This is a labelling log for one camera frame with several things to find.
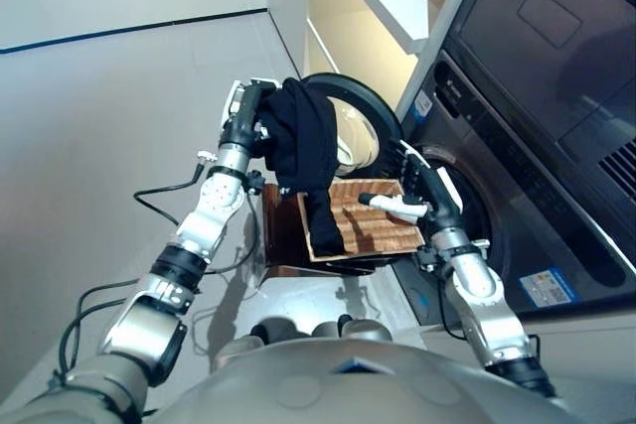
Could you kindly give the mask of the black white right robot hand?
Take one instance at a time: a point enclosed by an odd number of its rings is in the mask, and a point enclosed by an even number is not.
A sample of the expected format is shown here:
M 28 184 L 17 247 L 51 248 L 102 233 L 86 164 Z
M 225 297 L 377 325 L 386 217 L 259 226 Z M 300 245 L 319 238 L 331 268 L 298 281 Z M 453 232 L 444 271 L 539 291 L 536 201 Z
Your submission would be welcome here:
M 362 192 L 361 205 L 386 212 L 405 223 L 450 227 L 461 220 L 463 203 L 443 167 L 435 169 L 413 146 L 403 139 L 390 141 L 386 172 L 392 173 L 401 193 Z

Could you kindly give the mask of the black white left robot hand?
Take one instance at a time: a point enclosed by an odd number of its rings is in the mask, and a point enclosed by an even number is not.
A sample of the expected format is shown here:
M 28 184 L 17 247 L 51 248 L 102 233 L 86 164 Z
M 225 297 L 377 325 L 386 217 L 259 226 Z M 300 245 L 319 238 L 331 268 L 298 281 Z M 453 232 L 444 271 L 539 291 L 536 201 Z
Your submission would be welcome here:
M 250 158 L 262 156 L 263 145 L 269 140 L 256 125 L 260 122 L 261 103 L 281 88 L 278 80 L 253 77 L 249 83 L 235 80 L 224 104 L 220 122 L 219 148 L 235 145 Z

